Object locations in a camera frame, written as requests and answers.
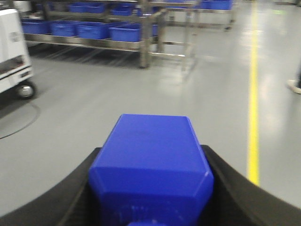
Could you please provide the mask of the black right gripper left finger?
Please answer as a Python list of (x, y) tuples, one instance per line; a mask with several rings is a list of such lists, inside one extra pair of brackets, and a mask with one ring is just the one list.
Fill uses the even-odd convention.
[(96, 226), (88, 170), (100, 152), (91, 154), (67, 177), (29, 203), (0, 217), (2, 226)]

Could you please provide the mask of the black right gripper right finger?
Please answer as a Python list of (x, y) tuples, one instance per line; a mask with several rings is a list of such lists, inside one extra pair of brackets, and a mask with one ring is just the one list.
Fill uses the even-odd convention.
[(200, 226), (299, 226), (301, 210), (268, 193), (236, 171), (212, 148), (201, 146), (214, 176), (212, 197)]

